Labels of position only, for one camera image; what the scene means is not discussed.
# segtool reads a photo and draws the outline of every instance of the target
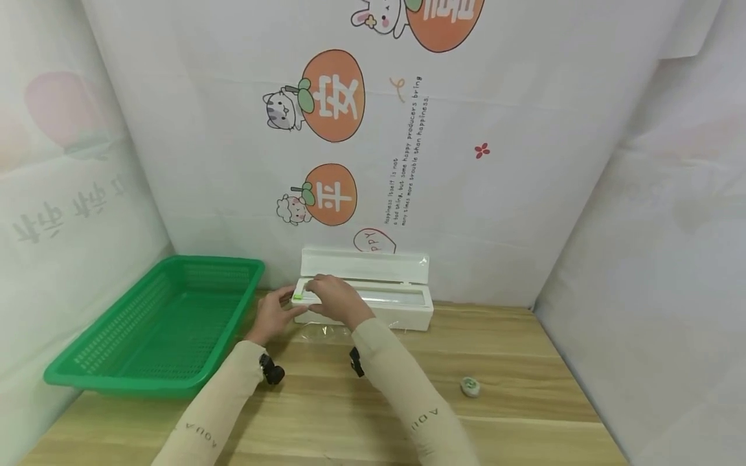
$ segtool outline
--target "beige sleeve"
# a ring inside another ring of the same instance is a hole
[[[369,319],[352,333],[366,377],[389,401],[425,466],[478,466],[456,414],[389,328]]]
[[[241,341],[186,408],[153,466],[212,466],[246,400],[264,378],[264,348]]]

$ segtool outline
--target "small red flower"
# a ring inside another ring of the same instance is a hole
[[[487,148],[486,142],[482,145],[478,145],[474,150],[477,152],[478,159],[481,159],[483,155],[489,155],[489,149]]]

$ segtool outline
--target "green plastic basket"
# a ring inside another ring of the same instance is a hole
[[[227,356],[263,272],[254,259],[169,257],[71,343],[44,380],[107,395],[194,397]]]

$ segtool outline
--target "person's left hand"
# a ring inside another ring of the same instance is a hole
[[[294,291],[293,285],[284,286],[260,299],[257,318],[244,339],[259,346],[266,346],[271,339],[285,330],[293,318],[306,312],[306,306],[297,306],[287,311],[282,308]]]

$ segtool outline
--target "table surface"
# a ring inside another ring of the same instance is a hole
[[[436,305],[430,330],[397,332],[453,406],[483,465],[626,465],[534,315]],[[286,377],[246,403],[219,465],[416,465],[385,399],[349,365],[342,327],[293,324],[269,345]],[[459,383],[481,384],[476,399]],[[21,465],[149,465],[187,400],[83,393]]]

